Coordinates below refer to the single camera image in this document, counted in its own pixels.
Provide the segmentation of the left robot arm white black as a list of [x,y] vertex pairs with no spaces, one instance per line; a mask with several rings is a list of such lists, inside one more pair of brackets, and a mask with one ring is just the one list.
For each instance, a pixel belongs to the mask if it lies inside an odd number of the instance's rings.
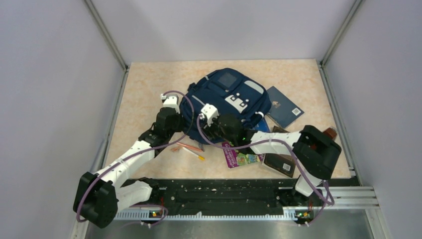
[[151,128],[141,134],[122,156],[109,166],[83,174],[73,204],[76,220],[89,221],[99,228],[108,226],[116,215],[150,199],[153,187],[144,181],[125,185],[141,166],[172,145],[170,139],[183,129],[183,116],[177,106],[163,106]]

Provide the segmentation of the purple treehouse book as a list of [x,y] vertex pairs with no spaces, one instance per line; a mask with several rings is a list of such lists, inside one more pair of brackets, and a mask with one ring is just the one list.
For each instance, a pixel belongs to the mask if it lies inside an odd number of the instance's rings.
[[261,163],[265,159],[265,154],[243,154],[239,150],[234,149],[224,149],[223,153],[229,169]]

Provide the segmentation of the dark blue hardcover book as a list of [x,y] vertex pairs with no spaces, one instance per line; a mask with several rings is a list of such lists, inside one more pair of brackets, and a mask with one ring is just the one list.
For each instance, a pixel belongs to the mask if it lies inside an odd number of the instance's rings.
[[270,87],[267,93],[272,105],[267,116],[279,127],[287,128],[305,113],[276,87]]

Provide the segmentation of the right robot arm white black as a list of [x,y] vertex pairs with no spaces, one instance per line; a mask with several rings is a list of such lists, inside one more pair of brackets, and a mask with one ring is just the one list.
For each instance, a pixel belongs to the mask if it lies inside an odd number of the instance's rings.
[[327,181],[333,175],[342,149],[316,127],[306,125],[300,131],[269,133],[247,129],[235,116],[222,115],[207,119],[205,129],[228,141],[231,145],[226,147],[227,150],[256,155],[290,155],[300,172],[295,191],[305,197],[316,194],[324,202],[333,205],[331,194],[323,196],[317,186],[322,184],[328,188]]

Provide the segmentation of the blue green landscape book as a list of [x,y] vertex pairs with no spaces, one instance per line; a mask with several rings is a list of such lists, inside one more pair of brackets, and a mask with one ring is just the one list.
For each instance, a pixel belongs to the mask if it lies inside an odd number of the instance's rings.
[[265,118],[262,118],[252,129],[262,132],[271,132]]

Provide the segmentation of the black paperback book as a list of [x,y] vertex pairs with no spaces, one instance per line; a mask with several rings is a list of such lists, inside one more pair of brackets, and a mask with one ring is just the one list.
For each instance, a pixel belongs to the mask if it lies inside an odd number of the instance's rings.
[[293,178],[296,169],[295,162],[291,155],[266,154],[262,165],[271,170],[277,171],[289,178]]

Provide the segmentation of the navy blue backpack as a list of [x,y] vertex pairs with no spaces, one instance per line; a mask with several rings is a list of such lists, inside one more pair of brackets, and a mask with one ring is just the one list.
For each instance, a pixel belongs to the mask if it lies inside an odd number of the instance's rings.
[[182,130],[190,139],[201,144],[207,142],[201,137],[196,120],[205,104],[216,107],[220,115],[235,115],[246,128],[255,127],[272,106],[269,94],[261,84],[231,68],[207,74],[197,83],[191,83],[187,91],[186,96],[193,104],[194,111],[182,98]]

